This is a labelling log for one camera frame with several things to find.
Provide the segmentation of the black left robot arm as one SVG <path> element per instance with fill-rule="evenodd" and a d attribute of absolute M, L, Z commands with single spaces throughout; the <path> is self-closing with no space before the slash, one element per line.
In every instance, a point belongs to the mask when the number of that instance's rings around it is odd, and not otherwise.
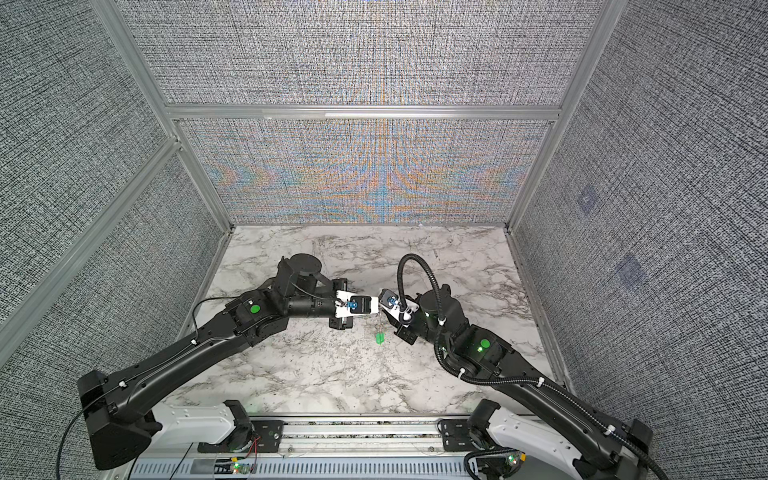
<path fill-rule="evenodd" d="M 166 429 L 159 404 L 208 368 L 284 331 L 293 317 L 327 318 L 333 329 L 375 314 L 378 302 L 330 280 L 310 254 L 282 258 L 277 273 L 229 300 L 211 320 L 158 353 L 110 374 L 92 370 L 77 381 L 94 464 L 119 467 Z"/>

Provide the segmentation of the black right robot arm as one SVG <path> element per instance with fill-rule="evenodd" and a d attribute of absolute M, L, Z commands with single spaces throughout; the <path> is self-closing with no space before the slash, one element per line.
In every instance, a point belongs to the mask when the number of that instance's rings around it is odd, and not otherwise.
<path fill-rule="evenodd" d="M 529 421 L 491 400 L 469 419 L 479 455 L 529 455 L 571 479 L 643 479 L 665 475 L 650 456 L 652 430 L 626 424 L 578 399 L 529 363 L 510 343 L 464 315 L 450 289 L 400 298 L 383 290 L 379 305 L 396 334 L 409 344 L 423 339 L 439 365 L 458 380 L 489 387 L 535 415 Z"/>

